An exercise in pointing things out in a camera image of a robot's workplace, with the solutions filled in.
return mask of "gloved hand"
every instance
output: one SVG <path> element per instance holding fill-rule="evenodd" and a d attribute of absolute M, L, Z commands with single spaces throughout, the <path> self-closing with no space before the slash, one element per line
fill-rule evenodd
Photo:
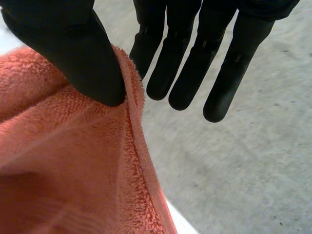
<path fill-rule="evenodd" d="M 203 109 L 208 121 L 221 121 L 258 46 L 269 35 L 275 20 L 287 17 L 299 1 L 203 0 L 201 6 L 201 0 L 134 0 L 140 30 L 130 58 L 142 78 L 162 40 L 167 8 L 168 35 L 147 86 L 148 96 L 161 100 L 168 94 L 201 7 L 195 44 L 169 95 L 174 109 L 186 109 L 218 52 L 226 27 L 239 9 L 233 40 Z"/>
<path fill-rule="evenodd" d="M 84 95 L 118 106 L 125 87 L 94 0 L 0 0 L 8 28 Z"/>

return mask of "orange towel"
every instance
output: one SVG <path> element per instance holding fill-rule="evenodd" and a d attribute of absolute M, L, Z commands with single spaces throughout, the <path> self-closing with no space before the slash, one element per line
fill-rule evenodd
<path fill-rule="evenodd" d="M 141 128 L 144 93 L 84 97 L 28 47 L 0 57 L 0 233 L 176 233 Z"/>

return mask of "hand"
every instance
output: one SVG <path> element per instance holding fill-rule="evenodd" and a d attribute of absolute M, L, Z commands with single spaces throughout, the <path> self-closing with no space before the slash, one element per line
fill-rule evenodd
<path fill-rule="evenodd" d="M 168 35 L 147 85 L 154 100 L 166 97 L 190 42 L 199 11 L 197 38 L 169 95 L 176 110 L 186 109 L 198 91 L 222 42 L 226 27 L 237 9 L 233 39 L 205 103 L 203 114 L 210 122 L 221 121 L 234 98 L 260 43 L 269 35 L 275 20 L 285 18 L 299 0 L 134 0 L 140 31 L 130 53 L 142 78 L 145 77 L 162 40 L 165 9 Z"/>
<path fill-rule="evenodd" d="M 62 71 L 82 94 L 118 106 L 125 87 L 94 0 L 0 0 L 8 28 Z"/>

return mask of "gray floor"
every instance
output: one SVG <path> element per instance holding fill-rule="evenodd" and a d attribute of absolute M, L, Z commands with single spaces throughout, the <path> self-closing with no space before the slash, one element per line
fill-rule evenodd
<path fill-rule="evenodd" d="M 138 30 L 132 0 L 97 0 L 95 9 L 129 53 Z M 211 124 L 202 107 L 233 24 L 186 111 L 147 98 L 143 127 L 160 183 L 200 233 L 312 233 L 312 1 L 275 24 L 227 117 Z"/>

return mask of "black glove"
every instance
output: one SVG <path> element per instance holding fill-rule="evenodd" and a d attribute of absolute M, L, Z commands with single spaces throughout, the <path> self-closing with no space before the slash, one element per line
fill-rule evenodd
<path fill-rule="evenodd" d="M 166 97 L 189 44 L 199 13 L 197 38 L 169 95 L 176 110 L 192 102 L 222 42 L 235 11 L 239 14 L 233 40 L 203 114 L 210 122 L 221 121 L 260 43 L 269 35 L 275 20 L 285 18 L 299 0 L 134 0 L 140 31 L 130 53 L 142 78 L 145 77 L 161 42 L 167 8 L 167 38 L 147 86 L 154 100 Z"/>
<path fill-rule="evenodd" d="M 94 0 L 0 0 L 8 28 L 84 95 L 118 106 L 125 87 Z"/>

